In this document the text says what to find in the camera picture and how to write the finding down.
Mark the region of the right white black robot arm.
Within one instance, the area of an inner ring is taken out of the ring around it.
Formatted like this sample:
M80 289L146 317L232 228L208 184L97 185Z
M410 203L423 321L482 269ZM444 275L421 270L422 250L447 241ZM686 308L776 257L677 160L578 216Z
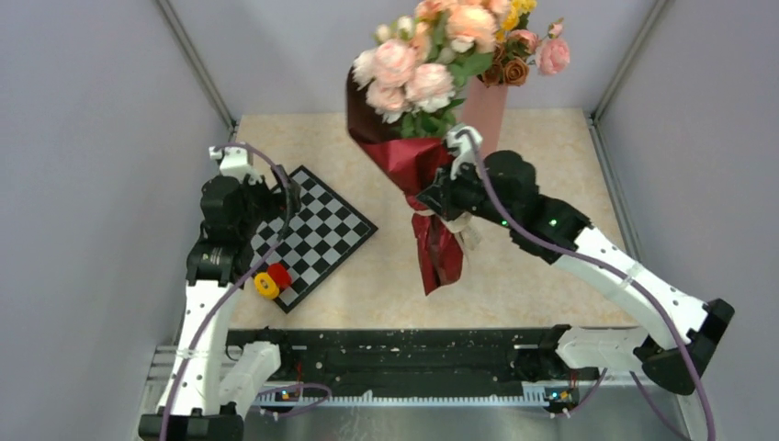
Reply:
M571 204L542 194L536 168L519 153L492 153L485 167L481 177L475 164L463 164L457 176L442 166L416 197L446 221L470 214L502 225L521 250L587 282L636 322L555 327L538 346L541 371L552 379L582 368L639 371L666 391L693 394L733 307L687 295L621 251Z

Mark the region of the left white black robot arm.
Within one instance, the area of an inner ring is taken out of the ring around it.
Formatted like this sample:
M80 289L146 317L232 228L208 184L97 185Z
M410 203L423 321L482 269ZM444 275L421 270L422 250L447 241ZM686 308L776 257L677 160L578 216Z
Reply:
M255 261L251 241L261 223L281 221L270 246L276 250L299 210L299 185L280 165L272 172L278 192L250 175L217 175L201 188L203 220L186 259L186 310L173 371L156 409L141 416L142 440L240 440L265 381L293 371L291 351L253 343L221 372L237 292L268 258Z

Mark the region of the cream ribbon with gold lettering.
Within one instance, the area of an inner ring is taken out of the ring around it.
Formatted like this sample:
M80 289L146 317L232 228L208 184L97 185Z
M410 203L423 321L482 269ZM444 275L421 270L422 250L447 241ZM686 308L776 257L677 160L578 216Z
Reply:
M417 216L423 217L429 221L430 231L434 228L436 222L441 224L444 229L453 235L460 250L464 254L475 251L479 246L481 235L472 225L472 215L470 213L466 212L461 214L454 220L445 220L424 204L418 203L413 205L413 209Z

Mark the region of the red paper flower bouquet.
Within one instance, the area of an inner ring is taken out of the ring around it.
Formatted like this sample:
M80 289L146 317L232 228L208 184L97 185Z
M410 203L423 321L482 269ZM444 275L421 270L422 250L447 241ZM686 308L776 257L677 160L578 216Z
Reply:
M445 136L467 80L484 73L515 1L421 1L412 15L377 26L373 48L352 62L347 133L413 209L425 294L461 277L462 233L419 196L453 162Z

